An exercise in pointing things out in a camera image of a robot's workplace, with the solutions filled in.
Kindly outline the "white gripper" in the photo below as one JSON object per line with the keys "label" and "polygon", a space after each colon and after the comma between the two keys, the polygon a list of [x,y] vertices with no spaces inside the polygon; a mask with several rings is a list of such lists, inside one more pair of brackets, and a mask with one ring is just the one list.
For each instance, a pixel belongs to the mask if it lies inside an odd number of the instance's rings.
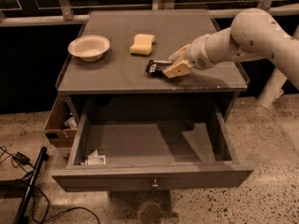
{"label": "white gripper", "polygon": [[[206,42],[208,38],[209,34],[197,37],[190,45],[187,44],[171,54],[168,60],[175,63],[163,70],[164,75],[168,78],[183,77],[188,75],[193,67],[198,70],[213,68],[215,64],[209,59],[207,54]],[[181,60],[176,62],[176,60],[183,58],[185,54],[188,61]]]}

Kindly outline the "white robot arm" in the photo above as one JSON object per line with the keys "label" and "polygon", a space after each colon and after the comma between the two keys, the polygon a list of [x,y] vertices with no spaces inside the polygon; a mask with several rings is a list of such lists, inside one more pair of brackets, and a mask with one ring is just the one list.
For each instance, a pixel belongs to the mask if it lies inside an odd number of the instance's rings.
{"label": "white robot arm", "polygon": [[171,77],[188,75],[193,68],[206,70],[223,62],[249,62],[260,59],[274,66],[258,102],[269,107],[282,94],[290,81],[299,89],[299,40],[288,35],[267,12],[249,8],[238,13],[230,27],[214,34],[202,35],[173,53],[164,74]]}

